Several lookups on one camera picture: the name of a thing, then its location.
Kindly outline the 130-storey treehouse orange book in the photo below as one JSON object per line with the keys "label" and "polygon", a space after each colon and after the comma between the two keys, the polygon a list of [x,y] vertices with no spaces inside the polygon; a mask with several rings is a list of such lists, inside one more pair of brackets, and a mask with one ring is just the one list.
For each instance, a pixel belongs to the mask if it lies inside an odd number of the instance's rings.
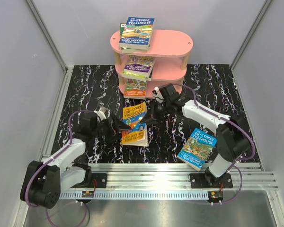
{"label": "130-storey treehouse orange book", "polygon": [[146,123],[141,123],[141,119],[147,111],[146,103],[124,107],[123,123],[130,126],[130,129],[122,132],[121,144],[128,146],[148,146],[148,135]]}

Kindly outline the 78-storey treehouse orange book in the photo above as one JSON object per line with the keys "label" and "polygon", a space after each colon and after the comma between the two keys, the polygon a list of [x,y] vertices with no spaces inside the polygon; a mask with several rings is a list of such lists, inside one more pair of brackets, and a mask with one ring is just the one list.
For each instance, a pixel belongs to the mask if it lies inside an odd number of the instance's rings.
{"label": "78-storey treehouse orange book", "polygon": [[124,90],[124,98],[145,99],[146,89],[146,81],[127,79]]}

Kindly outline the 65-storey treehouse green book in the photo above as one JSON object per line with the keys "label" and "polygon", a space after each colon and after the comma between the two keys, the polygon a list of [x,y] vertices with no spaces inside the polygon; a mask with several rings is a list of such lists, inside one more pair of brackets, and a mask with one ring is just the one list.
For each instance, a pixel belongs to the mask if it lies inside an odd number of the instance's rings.
{"label": "65-storey treehouse green book", "polygon": [[135,79],[135,80],[139,80],[139,81],[148,81],[148,77],[143,76],[143,75],[138,75],[138,74],[134,74],[134,73],[129,73],[129,72],[122,72],[122,77],[126,78],[126,79]]}

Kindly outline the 52-storey treehouse purple book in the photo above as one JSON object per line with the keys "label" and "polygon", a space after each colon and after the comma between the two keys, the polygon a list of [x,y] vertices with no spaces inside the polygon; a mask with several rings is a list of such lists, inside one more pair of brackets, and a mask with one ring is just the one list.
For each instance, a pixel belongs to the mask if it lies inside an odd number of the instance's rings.
{"label": "52-storey treehouse purple book", "polygon": [[123,73],[149,77],[155,62],[156,57],[130,55],[123,69]]}

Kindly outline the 26-storey treehouse blue book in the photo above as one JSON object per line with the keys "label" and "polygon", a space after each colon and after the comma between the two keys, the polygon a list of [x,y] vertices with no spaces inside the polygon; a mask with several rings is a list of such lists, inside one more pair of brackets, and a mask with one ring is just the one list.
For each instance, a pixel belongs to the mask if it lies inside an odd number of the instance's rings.
{"label": "26-storey treehouse blue book", "polygon": [[195,128],[178,153],[177,158],[200,171],[206,159],[212,153],[216,142],[215,137]]}

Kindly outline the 91-storey treehouse blue book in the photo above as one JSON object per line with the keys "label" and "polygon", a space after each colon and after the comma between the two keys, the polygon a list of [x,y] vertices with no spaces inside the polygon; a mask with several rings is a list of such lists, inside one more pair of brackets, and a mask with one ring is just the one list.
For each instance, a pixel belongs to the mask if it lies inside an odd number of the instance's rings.
{"label": "91-storey treehouse blue book", "polygon": [[154,20],[151,17],[129,17],[121,34],[119,47],[148,50]]}

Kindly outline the dark brown paperback book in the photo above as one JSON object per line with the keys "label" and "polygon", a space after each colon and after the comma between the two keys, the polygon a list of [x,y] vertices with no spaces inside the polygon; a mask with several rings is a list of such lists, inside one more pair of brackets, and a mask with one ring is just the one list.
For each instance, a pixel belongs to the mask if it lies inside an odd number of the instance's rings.
{"label": "dark brown paperback book", "polygon": [[152,72],[150,73],[149,77],[148,77],[148,81],[152,80]]}

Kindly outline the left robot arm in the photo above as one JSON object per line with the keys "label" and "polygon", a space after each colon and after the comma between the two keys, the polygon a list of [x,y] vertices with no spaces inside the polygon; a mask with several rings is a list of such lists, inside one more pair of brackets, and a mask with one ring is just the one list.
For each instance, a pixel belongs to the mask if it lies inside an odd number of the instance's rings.
{"label": "left robot arm", "polygon": [[73,186],[96,187],[97,181],[91,168],[84,163],[75,163],[82,156],[92,139],[108,137],[116,140],[130,126],[102,107],[99,110],[81,110],[83,118],[76,134],[69,131],[69,141],[43,161],[32,161],[27,166],[20,199],[28,207],[53,208],[61,193]]}

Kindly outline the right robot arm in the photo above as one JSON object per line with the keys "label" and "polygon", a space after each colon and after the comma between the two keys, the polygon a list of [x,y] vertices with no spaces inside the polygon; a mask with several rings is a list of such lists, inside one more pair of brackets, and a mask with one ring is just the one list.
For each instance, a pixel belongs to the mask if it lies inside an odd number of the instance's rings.
{"label": "right robot arm", "polygon": [[205,170],[204,180],[207,186],[217,187],[237,162],[254,157],[255,144],[242,129],[240,117],[230,117],[205,107],[195,97],[188,98],[178,93],[174,84],[156,87],[152,93],[154,100],[151,101],[145,116],[141,118],[141,123],[153,125],[162,122],[168,114],[180,114],[215,134],[214,147],[218,154]]}

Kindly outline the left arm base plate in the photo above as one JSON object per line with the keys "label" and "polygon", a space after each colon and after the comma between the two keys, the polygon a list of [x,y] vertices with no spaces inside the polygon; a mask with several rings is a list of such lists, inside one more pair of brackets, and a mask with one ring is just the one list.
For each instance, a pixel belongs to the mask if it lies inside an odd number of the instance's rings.
{"label": "left arm base plate", "polygon": [[107,173],[93,173],[91,180],[87,184],[76,184],[71,188],[94,188],[94,183],[97,189],[105,189],[107,187]]}

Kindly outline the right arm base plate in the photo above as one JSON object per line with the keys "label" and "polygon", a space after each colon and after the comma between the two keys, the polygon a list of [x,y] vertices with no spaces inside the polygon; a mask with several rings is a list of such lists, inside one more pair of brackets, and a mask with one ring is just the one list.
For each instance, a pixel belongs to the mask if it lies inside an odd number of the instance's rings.
{"label": "right arm base plate", "polygon": [[212,183],[209,183],[205,178],[205,173],[190,173],[188,179],[192,189],[231,189],[233,182],[231,175],[225,173],[220,178],[217,178]]}

